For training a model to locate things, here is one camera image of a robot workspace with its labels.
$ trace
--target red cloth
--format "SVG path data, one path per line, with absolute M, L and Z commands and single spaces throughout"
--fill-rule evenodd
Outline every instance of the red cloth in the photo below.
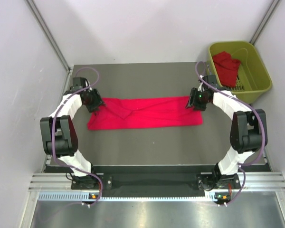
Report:
M 186 109 L 189 97 L 103 98 L 106 106 L 92 114 L 89 130 L 139 129 L 200 125 L 201 113 Z
M 231 55 L 225 51 L 212 56 L 212 59 L 221 84 L 223 86 L 235 87 L 241 61 L 232 59 Z

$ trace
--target plastic basket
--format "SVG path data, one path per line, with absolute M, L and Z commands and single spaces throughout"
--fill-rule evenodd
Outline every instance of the plastic basket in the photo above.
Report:
M 223 51 L 228 52 L 232 58 L 241 61 L 236 87 L 227 87 L 238 99 L 251 104 L 271 88 L 272 82 L 260 55 L 255 47 L 246 41 L 218 42 L 209 47 L 210 71 L 216 75 L 220 86 L 222 85 L 214 67 L 212 56 Z

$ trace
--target metal floor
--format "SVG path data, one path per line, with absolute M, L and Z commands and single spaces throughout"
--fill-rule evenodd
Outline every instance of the metal floor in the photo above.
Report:
M 85 66 L 75 65 L 72 77 Z M 101 75 L 95 87 L 102 97 L 184 96 L 199 85 L 195 63 L 89 66 Z M 78 76 L 86 77 L 91 83 L 96 79 L 92 70 L 81 71 Z M 212 104 L 202 115 L 204 123 L 200 126 L 89 131 L 87 123 L 91 114 L 81 107 L 73 123 L 79 150 L 94 165 L 215 164 L 230 147 L 231 120 Z
M 81 205 L 63 208 L 68 203 L 39 201 L 31 227 L 285 228 L 274 192 L 244 192 L 227 208 L 212 202 L 99 202 L 91 209 Z M 40 222 L 51 216 L 48 222 Z

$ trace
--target pink cloth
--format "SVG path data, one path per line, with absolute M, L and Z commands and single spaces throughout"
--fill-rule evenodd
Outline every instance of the pink cloth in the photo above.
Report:
M 89 130 L 191 126 L 203 123 L 201 113 L 186 109 L 189 97 L 147 99 L 103 98 L 106 106 L 92 114 Z

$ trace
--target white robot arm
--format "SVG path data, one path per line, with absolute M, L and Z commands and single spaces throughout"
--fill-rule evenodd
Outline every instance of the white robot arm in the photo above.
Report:
M 40 120 L 41 136 L 43 142 L 43 148 L 46 154 L 52 155 L 52 123 L 55 113 L 59 107 L 64 104 L 62 109 L 57 115 L 56 119 L 56 131 L 55 131 L 55 149 L 56 156 L 59 160 L 63 161 L 66 165 L 72 167 L 74 176 L 85 177 L 85 173 L 79 170 L 89 173 L 93 172 L 93 165 L 87 161 L 81 152 L 78 150 L 78 138 L 73 126 L 73 118 L 77 110 L 85 105 L 89 112 L 94 112 L 100 105 L 104 105 L 101 96 L 96 89 L 87 89 L 77 95 L 70 95 L 79 89 L 88 86 L 88 81 L 85 78 L 74 78 L 73 86 L 69 91 L 66 91 L 62 98 L 58 108 L 46 118 Z
M 212 176 L 207 176 L 207 179 L 204 180 L 208 183 L 211 182 L 211 185 L 213 183 L 212 189 L 215 189 L 216 186 L 226 186 L 237 177 L 239 164 L 244 163 L 248 157 L 260 149 L 262 134 L 258 120 L 251 109 L 237 100 L 231 99 L 234 96 L 226 88 L 219 87 L 216 76 L 205 76 L 203 80 L 220 90 L 223 94 L 213 92 L 207 85 L 201 83 L 198 88 L 192 88 L 187 108 L 193 107 L 194 110 L 205 111 L 207 103 L 213 103 L 232 120 L 230 131 L 231 147 L 227 151 L 226 156 L 215 165 Z M 262 109 L 258 109 L 256 112 L 264 126 L 266 145 L 266 114 Z

